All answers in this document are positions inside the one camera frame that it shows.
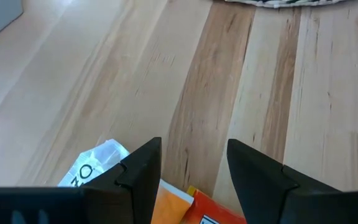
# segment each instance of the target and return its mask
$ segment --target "wooden plank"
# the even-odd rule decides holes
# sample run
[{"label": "wooden plank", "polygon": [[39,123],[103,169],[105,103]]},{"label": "wooden plank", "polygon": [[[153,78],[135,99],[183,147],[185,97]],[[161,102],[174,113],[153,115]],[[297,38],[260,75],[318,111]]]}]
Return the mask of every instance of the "wooden plank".
[{"label": "wooden plank", "polygon": [[0,31],[0,104],[71,1],[23,1],[24,13]]},{"label": "wooden plank", "polygon": [[32,56],[0,104],[0,185],[15,185],[26,172],[120,8],[119,2],[77,1]]},{"label": "wooden plank", "polygon": [[358,1],[303,9],[284,162],[358,189]]},{"label": "wooden plank", "polygon": [[163,178],[212,195],[254,8],[214,2],[172,119]]},{"label": "wooden plank", "polygon": [[28,167],[39,171],[23,175],[23,182],[57,184],[81,151],[106,139],[133,151],[152,137],[167,136],[211,3],[170,1],[161,12],[153,11],[159,3],[149,4],[136,1],[129,9],[107,60],[88,75],[96,80],[76,84],[71,106],[58,117],[58,134],[38,149],[46,151],[35,160],[42,165]]},{"label": "wooden plank", "polygon": [[[238,139],[282,160],[287,128],[300,11],[257,9],[227,139]],[[226,147],[213,198],[242,213]]]}]

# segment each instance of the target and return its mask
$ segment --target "orange package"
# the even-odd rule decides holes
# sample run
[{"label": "orange package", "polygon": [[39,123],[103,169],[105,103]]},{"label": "orange package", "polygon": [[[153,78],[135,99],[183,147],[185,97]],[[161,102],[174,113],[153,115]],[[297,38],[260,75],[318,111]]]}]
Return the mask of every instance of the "orange package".
[{"label": "orange package", "polygon": [[152,224],[178,224],[190,208],[194,198],[160,180],[155,199]]},{"label": "orange package", "polygon": [[186,212],[182,224],[246,224],[244,217],[214,202],[200,190],[190,186],[188,194],[194,197],[194,203]]}]

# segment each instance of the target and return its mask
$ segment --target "crumpled plastic wrapper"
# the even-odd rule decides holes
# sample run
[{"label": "crumpled plastic wrapper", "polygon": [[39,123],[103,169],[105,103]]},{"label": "crumpled plastic wrapper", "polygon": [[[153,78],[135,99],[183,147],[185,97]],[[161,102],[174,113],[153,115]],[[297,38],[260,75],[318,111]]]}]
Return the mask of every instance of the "crumpled plastic wrapper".
[{"label": "crumpled plastic wrapper", "polygon": [[82,152],[58,187],[79,187],[115,166],[129,152],[117,141],[105,143]]}]

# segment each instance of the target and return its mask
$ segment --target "wooden floor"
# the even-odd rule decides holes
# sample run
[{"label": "wooden floor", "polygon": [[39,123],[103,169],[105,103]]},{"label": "wooden floor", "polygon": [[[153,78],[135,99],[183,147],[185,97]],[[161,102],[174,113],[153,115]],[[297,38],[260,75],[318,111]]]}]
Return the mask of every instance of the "wooden floor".
[{"label": "wooden floor", "polygon": [[240,212],[229,138],[358,189],[358,0],[23,0],[0,32],[0,185],[56,185],[114,138],[163,138],[162,177]]}]

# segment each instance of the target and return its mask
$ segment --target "woven basket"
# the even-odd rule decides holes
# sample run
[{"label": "woven basket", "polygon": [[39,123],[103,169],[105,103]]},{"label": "woven basket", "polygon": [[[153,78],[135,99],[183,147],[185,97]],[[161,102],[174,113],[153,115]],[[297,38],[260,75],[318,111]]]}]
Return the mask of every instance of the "woven basket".
[{"label": "woven basket", "polygon": [[322,6],[334,4],[345,0],[225,0],[230,2],[242,2],[260,7],[294,7],[294,6]]}]

